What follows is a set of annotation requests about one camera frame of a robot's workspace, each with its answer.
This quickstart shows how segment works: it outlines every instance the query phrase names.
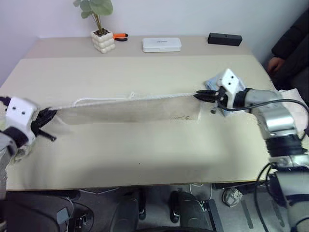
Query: human hand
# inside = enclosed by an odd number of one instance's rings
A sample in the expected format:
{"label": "human hand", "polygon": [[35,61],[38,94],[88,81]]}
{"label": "human hand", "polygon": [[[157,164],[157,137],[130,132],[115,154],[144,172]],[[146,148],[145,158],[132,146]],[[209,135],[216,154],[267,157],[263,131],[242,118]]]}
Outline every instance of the human hand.
{"label": "human hand", "polygon": [[281,59],[279,57],[273,57],[268,62],[267,72],[269,75],[274,75],[279,70],[279,68],[282,66],[282,64],[285,62],[284,59]]}

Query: potted plant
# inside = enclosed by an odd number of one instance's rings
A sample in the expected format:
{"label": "potted plant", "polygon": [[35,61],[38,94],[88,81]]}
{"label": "potted plant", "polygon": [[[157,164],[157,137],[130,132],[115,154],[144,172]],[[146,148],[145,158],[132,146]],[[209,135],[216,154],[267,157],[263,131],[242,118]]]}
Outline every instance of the potted plant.
{"label": "potted plant", "polygon": [[110,15],[113,11],[111,0],[75,0],[75,7],[82,10],[82,18],[92,16],[98,30],[91,32],[94,47],[101,53],[107,53],[115,48],[113,33],[102,27],[101,15]]}

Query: black box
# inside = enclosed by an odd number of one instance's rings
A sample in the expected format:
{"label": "black box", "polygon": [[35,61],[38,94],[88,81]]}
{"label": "black box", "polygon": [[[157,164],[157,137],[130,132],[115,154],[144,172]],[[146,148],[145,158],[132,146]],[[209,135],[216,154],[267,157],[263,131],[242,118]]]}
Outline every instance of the black box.
{"label": "black box", "polygon": [[239,46],[241,41],[241,35],[228,35],[219,33],[210,33],[207,39],[209,44],[221,44],[230,46]]}

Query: black jacket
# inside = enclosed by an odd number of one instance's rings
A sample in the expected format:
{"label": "black jacket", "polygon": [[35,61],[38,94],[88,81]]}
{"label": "black jacket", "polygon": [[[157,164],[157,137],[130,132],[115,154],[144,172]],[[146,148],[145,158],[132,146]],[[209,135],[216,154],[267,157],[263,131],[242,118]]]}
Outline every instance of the black jacket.
{"label": "black jacket", "polygon": [[272,78],[277,89],[297,88],[306,103],[309,102],[309,11],[306,10],[272,48],[284,64]]}

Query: white box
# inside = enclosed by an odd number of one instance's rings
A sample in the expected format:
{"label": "white box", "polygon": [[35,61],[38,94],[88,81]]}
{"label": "white box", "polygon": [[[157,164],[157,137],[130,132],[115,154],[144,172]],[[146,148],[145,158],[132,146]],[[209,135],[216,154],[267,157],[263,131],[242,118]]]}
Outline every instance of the white box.
{"label": "white box", "polygon": [[143,52],[179,52],[182,43],[179,38],[144,38]]}

